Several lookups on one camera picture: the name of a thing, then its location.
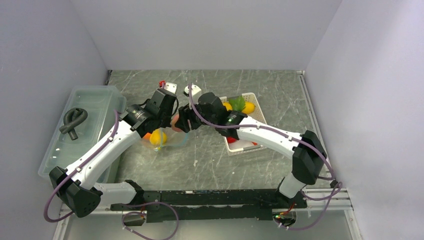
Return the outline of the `yellow lemon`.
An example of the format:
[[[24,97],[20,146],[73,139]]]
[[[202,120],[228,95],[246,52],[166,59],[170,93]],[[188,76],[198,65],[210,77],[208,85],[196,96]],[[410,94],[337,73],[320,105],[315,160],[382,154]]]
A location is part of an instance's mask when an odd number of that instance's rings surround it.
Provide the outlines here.
[[[168,136],[163,132],[163,130],[156,129],[149,136],[149,142],[154,146],[163,145],[167,142]]]
[[[223,102],[222,105],[226,108],[227,111],[233,110],[233,107],[229,102]]]

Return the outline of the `yellow lemon front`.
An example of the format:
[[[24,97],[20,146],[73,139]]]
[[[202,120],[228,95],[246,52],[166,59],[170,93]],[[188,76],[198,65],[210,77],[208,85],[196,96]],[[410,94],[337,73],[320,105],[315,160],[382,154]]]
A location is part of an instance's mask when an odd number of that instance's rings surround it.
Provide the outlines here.
[[[163,132],[163,130],[156,129],[149,136],[149,142],[154,146],[163,145],[167,142],[168,136]]]

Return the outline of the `green leafy vegetable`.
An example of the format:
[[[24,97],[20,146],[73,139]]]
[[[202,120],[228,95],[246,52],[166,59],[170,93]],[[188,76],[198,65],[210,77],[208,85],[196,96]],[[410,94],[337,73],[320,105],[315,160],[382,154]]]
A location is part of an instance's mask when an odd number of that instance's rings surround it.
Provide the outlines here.
[[[230,97],[228,102],[231,105],[233,111],[242,112],[246,107],[246,101],[242,95]]]

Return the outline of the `yellow lemon rear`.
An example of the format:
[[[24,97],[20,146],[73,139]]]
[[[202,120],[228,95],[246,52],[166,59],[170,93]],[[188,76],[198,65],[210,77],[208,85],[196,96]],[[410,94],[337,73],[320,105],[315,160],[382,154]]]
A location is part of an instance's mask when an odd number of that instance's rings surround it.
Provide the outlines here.
[[[233,107],[229,102],[223,102],[222,105],[226,108],[227,111],[233,110]]]

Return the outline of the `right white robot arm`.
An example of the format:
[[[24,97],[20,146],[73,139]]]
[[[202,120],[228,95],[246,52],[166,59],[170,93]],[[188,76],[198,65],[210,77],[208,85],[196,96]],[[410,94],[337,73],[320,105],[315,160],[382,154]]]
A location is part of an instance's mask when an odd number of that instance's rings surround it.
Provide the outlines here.
[[[327,154],[318,136],[306,130],[290,132],[262,123],[245,113],[227,110],[212,92],[196,94],[186,88],[189,104],[178,110],[175,127],[185,133],[202,125],[214,128],[221,136],[259,144],[292,160],[291,172],[283,178],[275,194],[276,203],[289,207],[295,196],[307,185],[314,185],[320,177]]]

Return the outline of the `orange tangerine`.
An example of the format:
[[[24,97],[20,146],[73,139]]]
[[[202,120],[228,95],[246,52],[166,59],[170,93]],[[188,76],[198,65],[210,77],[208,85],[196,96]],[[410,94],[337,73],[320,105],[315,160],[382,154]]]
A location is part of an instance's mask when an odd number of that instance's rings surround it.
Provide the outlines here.
[[[144,140],[147,140],[147,141],[149,141],[150,140],[150,137],[151,137],[151,133],[149,133],[149,132],[147,132],[142,138],[144,139]]]

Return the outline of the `clear zip top bag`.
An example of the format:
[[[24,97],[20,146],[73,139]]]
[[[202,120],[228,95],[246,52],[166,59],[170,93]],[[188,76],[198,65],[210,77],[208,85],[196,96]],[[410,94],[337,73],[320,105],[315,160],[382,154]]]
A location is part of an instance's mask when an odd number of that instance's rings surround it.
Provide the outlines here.
[[[152,145],[149,140],[141,139],[144,147],[147,147],[155,152],[164,149],[182,147],[189,139],[189,134],[184,132],[175,132],[171,127],[160,128],[167,135],[167,142],[161,145]]]

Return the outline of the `pink peach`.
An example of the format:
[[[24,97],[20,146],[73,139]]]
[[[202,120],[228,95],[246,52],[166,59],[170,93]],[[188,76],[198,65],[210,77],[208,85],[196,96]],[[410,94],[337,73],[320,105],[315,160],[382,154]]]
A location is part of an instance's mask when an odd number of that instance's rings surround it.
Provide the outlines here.
[[[180,128],[178,128],[176,126],[177,121],[179,120],[179,114],[176,114],[175,116],[173,116],[172,120],[171,120],[171,129],[175,132],[183,132],[183,130],[181,130]]]

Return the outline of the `clear plastic storage box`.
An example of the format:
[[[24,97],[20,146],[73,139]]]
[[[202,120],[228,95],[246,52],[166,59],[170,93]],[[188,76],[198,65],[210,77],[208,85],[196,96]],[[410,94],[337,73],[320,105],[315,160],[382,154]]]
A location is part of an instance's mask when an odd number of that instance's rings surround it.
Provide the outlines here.
[[[38,175],[49,181],[54,167],[65,168],[82,157],[101,138],[110,134],[115,114],[123,112],[127,99],[115,86],[76,86],[72,89],[52,139],[38,170]],[[86,110],[87,118],[73,130],[60,132],[67,124],[65,117],[74,116],[76,109]]]

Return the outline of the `yellow fruit rear right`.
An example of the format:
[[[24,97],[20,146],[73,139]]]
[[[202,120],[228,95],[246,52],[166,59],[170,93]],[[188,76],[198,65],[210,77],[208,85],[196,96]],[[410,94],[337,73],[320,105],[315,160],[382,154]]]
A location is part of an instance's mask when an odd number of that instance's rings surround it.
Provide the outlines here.
[[[244,108],[241,110],[242,113],[249,115],[252,114],[256,109],[255,104],[253,104],[252,102],[248,102],[246,101],[244,104]]]

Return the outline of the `red bell pepper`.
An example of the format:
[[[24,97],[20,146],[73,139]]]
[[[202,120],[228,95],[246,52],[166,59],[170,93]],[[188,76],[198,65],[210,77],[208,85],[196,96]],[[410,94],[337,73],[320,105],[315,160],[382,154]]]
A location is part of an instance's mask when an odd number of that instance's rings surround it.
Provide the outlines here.
[[[237,141],[237,139],[233,138],[233,137],[226,137],[226,141],[228,144],[232,144],[235,143]]]

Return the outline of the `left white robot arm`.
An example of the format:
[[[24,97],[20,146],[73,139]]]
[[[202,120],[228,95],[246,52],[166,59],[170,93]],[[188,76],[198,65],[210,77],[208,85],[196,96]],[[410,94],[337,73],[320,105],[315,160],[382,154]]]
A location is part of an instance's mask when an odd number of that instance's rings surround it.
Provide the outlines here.
[[[56,166],[49,173],[53,194],[79,218],[88,216],[98,206],[123,204],[131,210],[143,203],[144,190],[132,180],[121,183],[98,183],[102,173],[130,146],[147,133],[169,127],[178,99],[175,86],[154,91],[144,104],[133,104],[115,113],[110,131],[87,153],[65,168]]]

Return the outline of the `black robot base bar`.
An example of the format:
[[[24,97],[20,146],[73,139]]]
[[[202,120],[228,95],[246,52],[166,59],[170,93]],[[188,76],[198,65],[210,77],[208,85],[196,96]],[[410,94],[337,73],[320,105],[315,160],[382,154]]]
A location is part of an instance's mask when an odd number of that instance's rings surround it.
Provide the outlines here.
[[[271,221],[278,211],[305,209],[301,193],[288,199],[275,189],[146,190],[128,204],[115,203],[113,211],[146,211],[148,223],[180,220],[256,219]]]

